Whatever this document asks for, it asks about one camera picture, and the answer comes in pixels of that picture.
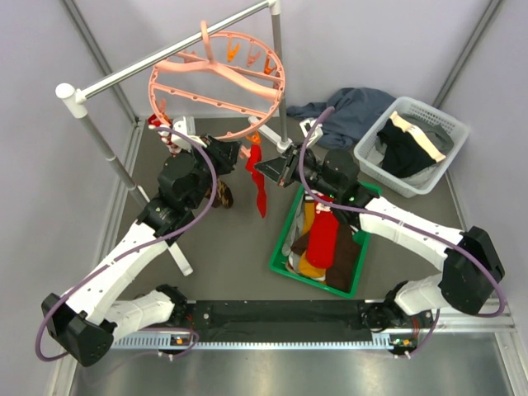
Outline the pink round clip hanger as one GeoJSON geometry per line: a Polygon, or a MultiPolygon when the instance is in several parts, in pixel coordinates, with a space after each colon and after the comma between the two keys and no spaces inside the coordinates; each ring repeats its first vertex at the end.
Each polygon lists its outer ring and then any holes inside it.
{"type": "Polygon", "coordinates": [[[236,31],[210,35],[205,23],[200,27],[200,47],[184,49],[153,66],[148,81],[152,112],[166,125],[161,129],[171,128],[176,116],[169,112],[175,104],[195,103],[246,116],[246,126],[220,132],[218,137],[242,140],[241,155],[247,158],[251,146],[261,142],[260,133],[250,131],[251,124],[262,126],[260,116],[268,122],[285,94],[282,62],[269,45],[253,36],[236,31]]]}

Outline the red santa sock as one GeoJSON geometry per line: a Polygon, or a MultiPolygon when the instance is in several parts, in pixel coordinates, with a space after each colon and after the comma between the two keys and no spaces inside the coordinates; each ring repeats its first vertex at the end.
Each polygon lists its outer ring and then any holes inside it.
{"type": "Polygon", "coordinates": [[[306,250],[308,262],[319,269],[327,270],[333,264],[339,223],[332,208],[323,202],[317,202],[315,215],[309,232],[306,250]]]}

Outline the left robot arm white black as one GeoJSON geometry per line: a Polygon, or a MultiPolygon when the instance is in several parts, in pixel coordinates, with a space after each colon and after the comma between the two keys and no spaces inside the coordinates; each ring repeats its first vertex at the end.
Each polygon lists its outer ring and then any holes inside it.
{"type": "Polygon", "coordinates": [[[238,141],[192,137],[191,148],[168,157],[158,174],[158,192],[123,239],[79,284],[42,302],[37,335],[48,333],[83,367],[96,364],[114,342],[153,324],[182,325],[185,297],[162,285],[131,301],[121,293],[156,257],[198,222],[193,211],[218,200],[219,177],[231,173],[249,151],[238,141]]]}

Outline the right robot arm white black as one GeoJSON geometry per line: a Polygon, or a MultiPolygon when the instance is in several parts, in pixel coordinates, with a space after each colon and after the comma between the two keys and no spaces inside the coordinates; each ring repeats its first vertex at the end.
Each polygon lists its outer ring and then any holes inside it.
{"type": "Polygon", "coordinates": [[[339,222],[386,238],[438,270],[422,280],[403,281],[386,295],[382,311],[394,326],[447,307],[485,315],[482,308],[505,275],[485,230],[445,227],[398,208],[359,182],[358,166],[342,149],[332,149],[319,160],[310,149],[296,145],[277,158],[257,162],[255,168],[279,186],[299,182],[306,191],[329,198],[327,207],[339,222]]]}

